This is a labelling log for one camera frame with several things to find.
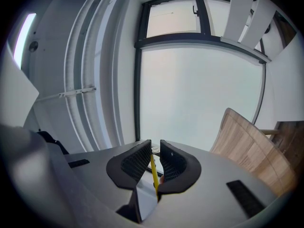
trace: metal bracket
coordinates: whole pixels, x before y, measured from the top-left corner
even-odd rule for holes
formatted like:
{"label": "metal bracket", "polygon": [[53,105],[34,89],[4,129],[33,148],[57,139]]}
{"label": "metal bracket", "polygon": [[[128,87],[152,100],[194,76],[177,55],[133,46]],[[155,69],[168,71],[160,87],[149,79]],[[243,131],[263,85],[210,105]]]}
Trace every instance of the metal bracket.
{"label": "metal bracket", "polygon": [[62,92],[62,93],[59,93],[59,94],[56,94],[56,95],[50,95],[50,96],[46,96],[46,97],[43,97],[43,98],[38,98],[35,102],[50,100],[50,99],[54,99],[54,98],[69,97],[69,96],[74,96],[74,95],[77,95],[77,94],[84,94],[84,93],[88,93],[88,92],[94,92],[95,90],[96,90],[96,87],[76,89],[76,90],[71,90],[71,91],[67,91],[67,92]]}
{"label": "metal bracket", "polygon": [[194,5],[192,6],[192,11],[193,11],[194,14],[196,14],[197,16],[199,16],[199,11],[198,10],[196,10],[196,12],[194,12]]}

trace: frosted glass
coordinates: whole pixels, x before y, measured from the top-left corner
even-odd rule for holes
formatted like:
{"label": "frosted glass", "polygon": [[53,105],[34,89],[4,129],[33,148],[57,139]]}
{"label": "frosted glass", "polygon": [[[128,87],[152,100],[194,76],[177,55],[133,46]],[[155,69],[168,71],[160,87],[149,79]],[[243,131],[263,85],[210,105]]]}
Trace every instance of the frosted glass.
{"label": "frosted glass", "polygon": [[149,14],[147,38],[184,32],[200,32],[200,19],[195,0],[176,0],[152,6]]}
{"label": "frosted glass", "polygon": [[143,50],[141,139],[160,139],[209,151],[226,108],[251,121],[262,67],[210,48]]}

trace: wooden panel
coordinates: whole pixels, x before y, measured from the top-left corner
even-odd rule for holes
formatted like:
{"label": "wooden panel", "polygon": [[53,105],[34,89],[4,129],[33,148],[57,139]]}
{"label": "wooden panel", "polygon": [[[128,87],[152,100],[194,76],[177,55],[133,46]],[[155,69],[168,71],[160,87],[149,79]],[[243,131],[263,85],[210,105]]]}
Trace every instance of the wooden panel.
{"label": "wooden panel", "polygon": [[304,122],[281,122],[278,129],[280,134],[272,142],[286,157],[297,178],[301,178],[304,165]]}
{"label": "wooden panel", "polygon": [[253,173],[278,196],[296,185],[295,173],[283,154],[253,124],[230,108],[225,111],[211,152]]}
{"label": "wooden panel", "polygon": [[276,12],[275,5],[269,0],[258,0],[256,10],[241,44],[254,49]]}
{"label": "wooden panel", "polygon": [[248,19],[252,2],[253,0],[231,0],[225,38],[238,41]]}

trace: window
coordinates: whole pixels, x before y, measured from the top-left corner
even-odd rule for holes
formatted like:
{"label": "window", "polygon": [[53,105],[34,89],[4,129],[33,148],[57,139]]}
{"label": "window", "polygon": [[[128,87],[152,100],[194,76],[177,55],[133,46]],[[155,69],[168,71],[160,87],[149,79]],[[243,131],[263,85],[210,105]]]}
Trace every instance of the window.
{"label": "window", "polygon": [[252,120],[261,80],[262,67],[212,47],[144,49],[141,138],[209,151],[226,108]]}
{"label": "window", "polygon": [[211,35],[224,35],[229,16],[230,3],[220,0],[204,0],[210,23]]}
{"label": "window", "polygon": [[147,38],[171,33],[200,33],[195,0],[175,0],[151,6]]}
{"label": "window", "polygon": [[36,13],[31,13],[27,16],[27,18],[25,19],[22,25],[21,31],[17,39],[17,43],[14,51],[14,60],[16,61],[19,68],[21,68],[23,49],[29,33],[30,26],[34,21],[35,16]]}

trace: light strip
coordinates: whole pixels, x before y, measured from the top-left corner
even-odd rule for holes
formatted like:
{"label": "light strip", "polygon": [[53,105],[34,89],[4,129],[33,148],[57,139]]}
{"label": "light strip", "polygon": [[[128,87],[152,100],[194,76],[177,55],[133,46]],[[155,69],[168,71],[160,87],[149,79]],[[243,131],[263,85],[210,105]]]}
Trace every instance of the light strip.
{"label": "light strip", "polygon": [[18,40],[16,43],[15,51],[14,51],[14,59],[18,65],[18,67],[21,69],[21,61],[22,61],[22,54],[23,54],[23,49],[25,46],[25,41],[27,39],[28,33],[29,33],[29,28],[31,24],[33,23],[33,20],[36,16],[36,13],[31,13],[27,16],[25,19],[20,34],[18,36]]}

